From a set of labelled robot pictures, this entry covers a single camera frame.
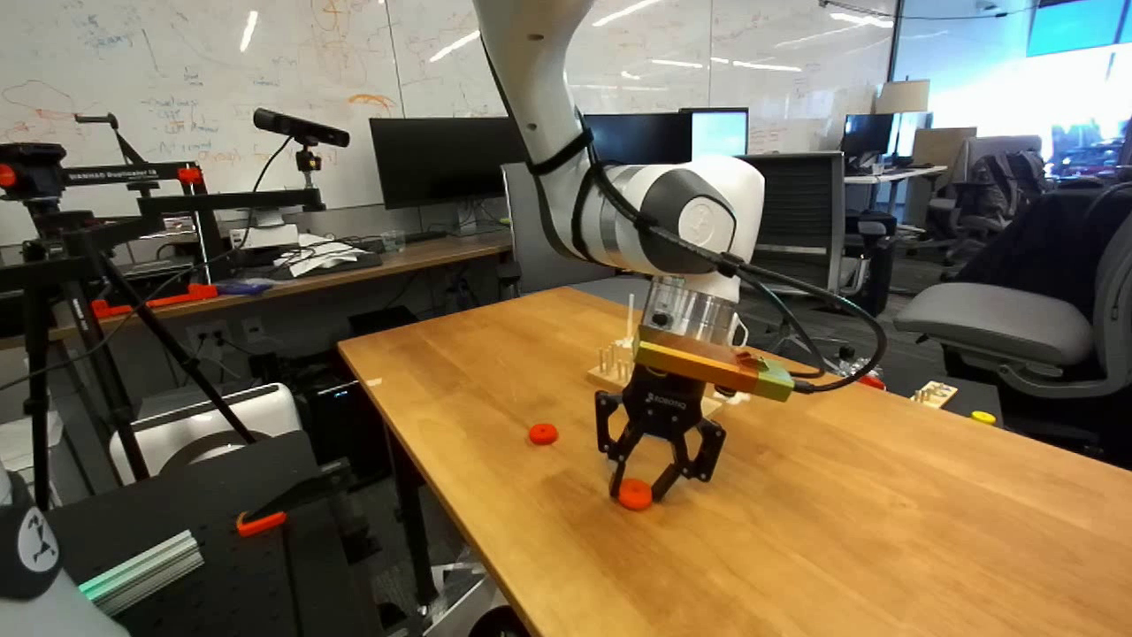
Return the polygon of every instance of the whiteboard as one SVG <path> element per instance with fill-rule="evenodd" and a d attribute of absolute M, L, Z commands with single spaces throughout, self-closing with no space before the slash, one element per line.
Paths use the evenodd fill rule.
<path fill-rule="evenodd" d="M 213 191 L 249 191 L 283 141 L 252 124 L 265 108 L 350 132 L 350 150 L 315 150 L 315 189 L 328 206 L 379 202 L 368 116 L 401 114 L 393 62 L 383 0 L 17 0 L 0 23 L 0 141 L 62 141 L 64 167 L 122 163 L 111 128 L 75 124 L 117 114 L 147 160 L 194 160 Z M 304 184 L 295 152 L 261 189 Z M 64 206 L 134 214 L 125 189 Z"/>

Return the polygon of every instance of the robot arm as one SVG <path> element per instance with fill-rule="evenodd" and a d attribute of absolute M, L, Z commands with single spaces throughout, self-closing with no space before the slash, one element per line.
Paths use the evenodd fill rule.
<path fill-rule="evenodd" d="M 592 0 L 476 0 L 480 44 L 533 178 L 541 223 L 565 256 L 611 270 L 681 275 L 691 289 L 741 300 L 741 280 L 666 239 L 747 262 L 763 180 L 741 160 L 684 167 L 596 167 L 570 102 L 565 49 Z"/>

